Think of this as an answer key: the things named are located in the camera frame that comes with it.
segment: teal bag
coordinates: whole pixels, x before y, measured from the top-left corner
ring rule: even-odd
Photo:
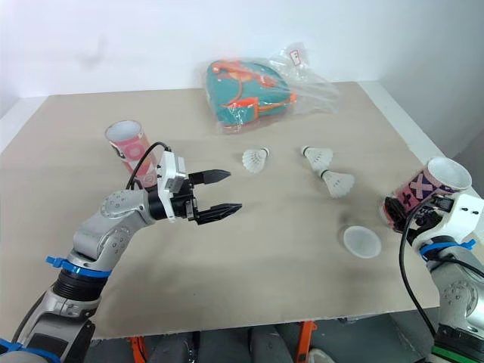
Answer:
[[[272,68],[241,60],[218,60],[206,72],[206,92],[224,127],[242,126],[285,111],[296,95]]]

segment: pink paper cup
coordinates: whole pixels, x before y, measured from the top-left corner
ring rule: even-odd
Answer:
[[[124,120],[114,123],[106,129],[104,135],[130,174],[150,147],[143,128],[136,121]],[[150,153],[136,174],[136,179],[143,188],[157,183],[156,166],[157,158]]]
[[[434,157],[412,179],[395,189],[391,198],[399,202],[402,211],[408,216],[415,207],[427,202],[435,194],[458,193],[471,185],[472,177],[461,164],[447,157]],[[390,217],[392,213],[389,213],[384,204],[381,212],[382,217],[393,228],[394,221]]]

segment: badminton shuttlecock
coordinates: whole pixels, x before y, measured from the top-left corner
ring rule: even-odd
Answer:
[[[269,149],[267,147],[245,150],[244,155],[242,155],[242,164],[250,172],[260,172],[264,169],[265,159],[268,156]]]
[[[351,174],[341,174],[326,169],[318,172],[318,175],[326,183],[327,189],[333,198],[347,195],[355,184],[355,177]]]
[[[309,160],[314,171],[326,170],[333,159],[333,151],[326,147],[303,146],[301,154]]]

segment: table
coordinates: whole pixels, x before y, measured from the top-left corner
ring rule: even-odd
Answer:
[[[361,86],[378,93],[375,84]],[[232,172],[218,185],[196,189],[201,208],[222,202],[244,207],[203,227],[160,222],[139,231],[104,290],[96,337],[413,309],[399,277],[399,236],[383,224],[377,207],[421,167],[409,147],[424,143],[406,145],[358,84],[338,87],[343,99],[335,115],[295,117],[236,136],[215,133],[201,90],[48,98],[0,157],[0,336],[12,335],[56,278],[45,256],[67,255],[79,224],[126,183],[123,165],[104,140],[105,128],[119,119],[136,119],[150,140],[168,142],[189,171]],[[329,198],[297,152],[303,144],[334,149],[334,170],[357,180],[347,198]],[[260,175],[240,162],[254,145],[271,149]],[[344,249],[340,233],[354,224],[380,235],[377,258],[357,259]],[[482,247],[476,254],[482,259]],[[411,250],[405,258],[422,306],[437,306],[424,264]]]

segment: white wall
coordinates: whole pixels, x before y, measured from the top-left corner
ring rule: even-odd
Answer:
[[[8,60],[8,14],[0,0],[0,119],[17,102],[18,96],[9,74],[11,62]]]
[[[472,185],[484,196],[484,131],[480,132],[455,160],[464,165],[472,175]]]
[[[481,0],[3,1],[21,97],[194,87],[203,62],[303,41],[330,80],[382,79],[450,154],[481,126]]]

